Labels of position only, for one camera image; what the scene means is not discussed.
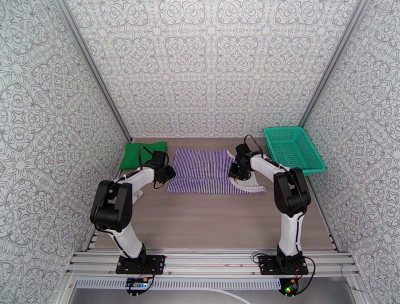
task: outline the green cloth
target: green cloth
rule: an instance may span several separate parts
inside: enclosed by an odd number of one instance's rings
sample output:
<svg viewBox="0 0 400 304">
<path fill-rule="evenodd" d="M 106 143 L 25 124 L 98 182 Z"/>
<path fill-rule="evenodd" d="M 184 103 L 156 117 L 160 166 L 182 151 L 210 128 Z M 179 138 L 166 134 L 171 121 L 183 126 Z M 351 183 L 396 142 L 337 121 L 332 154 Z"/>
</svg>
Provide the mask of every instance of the green cloth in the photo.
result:
<svg viewBox="0 0 400 304">
<path fill-rule="evenodd" d="M 119 166 L 120 170 L 137 169 L 140 167 L 139 149 L 141 147 L 146 147 L 151 152 L 167 152 L 166 141 L 159 141 L 155 143 L 127 143 L 125 146 L 125 155 L 123 156 L 123 160 L 121 162 L 121 165 Z M 140 157 L 143 164 L 152 159 L 152 156 L 145 149 L 141 150 Z"/>
</svg>

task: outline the striped cloth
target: striped cloth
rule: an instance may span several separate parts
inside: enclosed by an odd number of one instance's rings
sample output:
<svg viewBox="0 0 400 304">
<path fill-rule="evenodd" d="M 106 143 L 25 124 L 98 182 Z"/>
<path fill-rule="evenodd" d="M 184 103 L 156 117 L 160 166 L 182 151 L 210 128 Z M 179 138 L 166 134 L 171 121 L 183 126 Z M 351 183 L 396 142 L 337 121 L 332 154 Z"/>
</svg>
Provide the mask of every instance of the striped cloth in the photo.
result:
<svg viewBox="0 0 400 304">
<path fill-rule="evenodd" d="M 169 181 L 168 193 L 247 194 L 235 187 L 228 172 L 232 159 L 226 150 L 201 151 L 178 147 L 173 159 L 176 176 Z"/>
</svg>

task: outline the table surface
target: table surface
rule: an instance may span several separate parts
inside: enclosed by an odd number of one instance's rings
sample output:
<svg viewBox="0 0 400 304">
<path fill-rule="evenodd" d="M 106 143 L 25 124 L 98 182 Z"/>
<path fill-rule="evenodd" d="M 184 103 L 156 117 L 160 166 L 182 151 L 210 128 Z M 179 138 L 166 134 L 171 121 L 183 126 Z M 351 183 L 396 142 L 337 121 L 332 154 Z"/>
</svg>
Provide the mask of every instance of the table surface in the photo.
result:
<svg viewBox="0 0 400 304">
<path fill-rule="evenodd" d="M 197 150 L 229 150 L 235 155 L 240 138 L 138 138 L 136 143 L 166 141 L 174 158 L 177 147 Z M 264 151 L 265 139 L 257 138 Z M 256 149 L 248 141 L 250 149 Z M 273 184 L 256 173 L 266 193 L 202 194 L 167 193 L 168 184 L 142 188 L 133 205 L 131 224 L 146 247 L 163 249 L 274 249 L 281 236 L 281 215 L 275 206 Z M 312 197 L 301 232 L 303 249 L 332 249 L 326 226 Z M 114 248 L 111 238 L 100 233 L 96 248 Z"/>
</svg>

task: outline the white patterned wall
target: white patterned wall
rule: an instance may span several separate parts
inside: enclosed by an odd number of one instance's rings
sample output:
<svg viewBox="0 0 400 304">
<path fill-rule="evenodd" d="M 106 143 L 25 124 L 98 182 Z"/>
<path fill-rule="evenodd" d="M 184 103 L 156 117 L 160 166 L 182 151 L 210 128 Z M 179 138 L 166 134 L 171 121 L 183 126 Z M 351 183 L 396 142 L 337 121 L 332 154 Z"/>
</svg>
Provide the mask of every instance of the white patterned wall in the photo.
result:
<svg viewBox="0 0 400 304">
<path fill-rule="evenodd" d="M 356 0 L 68 0 L 133 137 L 297 125 Z"/>
<path fill-rule="evenodd" d="M 400 2 L 373 0 L 305 129 L 339 247 L 376 304 L 400 303 Z"/>
<path fill-rule="evenodd" d="M 48 0 L 0 1 L 0 303 L 53 303 L 125 138 Z"/>
</svg>

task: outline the plastic basket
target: plastic basket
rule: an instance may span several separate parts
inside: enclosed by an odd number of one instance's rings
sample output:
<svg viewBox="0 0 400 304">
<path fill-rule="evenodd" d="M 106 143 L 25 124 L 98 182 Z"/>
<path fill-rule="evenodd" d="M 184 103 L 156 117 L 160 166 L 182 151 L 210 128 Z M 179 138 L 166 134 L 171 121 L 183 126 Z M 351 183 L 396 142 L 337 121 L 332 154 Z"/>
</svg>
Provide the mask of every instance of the plastic basket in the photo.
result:
<svg viewBox="0 0 400 304">
<path fill-rule="evenodd" d="M 277 163 L 290 168 L 300 168 L 305 176 L 327 169 L 302 127 L 269 127 L 264 130 L 264 134 L 271 158 Z"/>
</svg>

